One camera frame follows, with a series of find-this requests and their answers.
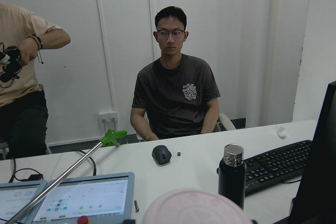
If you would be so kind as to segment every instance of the beige shirt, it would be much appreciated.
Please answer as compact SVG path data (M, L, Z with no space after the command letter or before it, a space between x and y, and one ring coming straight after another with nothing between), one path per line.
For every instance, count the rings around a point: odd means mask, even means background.
M0 42L4 43L5 48L18 46L27 35L42 35L56 28L60 27L23 7L0 2ZM43 86L36 79L34 65L35 60L32 60L24 66L18 74L20 78L15 79L10 88L0 87L0 107L28 93L43 89ZM0 84L6 87L10 82L3 83L0 81Z

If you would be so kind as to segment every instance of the small black object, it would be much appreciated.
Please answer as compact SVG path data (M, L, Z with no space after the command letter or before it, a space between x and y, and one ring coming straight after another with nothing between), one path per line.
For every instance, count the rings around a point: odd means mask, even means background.
M0 81L8 82L9 80L19 79L17 75L22 67L19 64L21 58L20 50L15 46L7 47L3 52L0 52L0 61L1 63L6 59L6 62L3 63L2 72L0 73Z
M134 206L135 206L135 212L139 212L139 206L136 200L134 201Z
M218 193L244 208L246 163L243 160L244 149L237 144L228 144L224 148L224 157L218 169Z
M135 220L124 220L122 224L135 224Z
M152 157L158 165L166 165L170 162L172 154L165 145L158 145L152 151Z
M27 181L35 181L35 180L42 180L43 174L31 174Z

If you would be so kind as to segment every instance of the person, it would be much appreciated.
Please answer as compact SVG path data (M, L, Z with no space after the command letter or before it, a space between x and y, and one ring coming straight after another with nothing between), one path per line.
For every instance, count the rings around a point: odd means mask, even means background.
M130 115L146 141L210 133L218 120L220 93L210 66L181 53L186 24L179 7L166 7L155 16L153 36L161 56L138 73Z
M70 36L27 9L4 2L0 2L0 30L0 51L16 46L20 54L18 65L22 67L15 72L18 79L9 79L5 69L15 62L1 66L0 138L8 142L7 158L43 155L48 110L43 86L34 71L35 58L40 49L56 49L70 43Z

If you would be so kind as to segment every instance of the power outlet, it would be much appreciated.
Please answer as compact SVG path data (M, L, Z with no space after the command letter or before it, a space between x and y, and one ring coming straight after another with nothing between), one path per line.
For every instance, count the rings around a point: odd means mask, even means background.
M98 115L98 121L101 123L110 123L118 120L117 111L102 112Z

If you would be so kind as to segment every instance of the touchscreen display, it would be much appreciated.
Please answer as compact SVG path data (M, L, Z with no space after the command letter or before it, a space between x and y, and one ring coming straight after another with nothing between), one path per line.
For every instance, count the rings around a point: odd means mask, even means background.
M122 215L128 177L61 183L44 199L33 223L80 216Z
M0 223L6 223L33 198L38 185L3 187L0 190Z

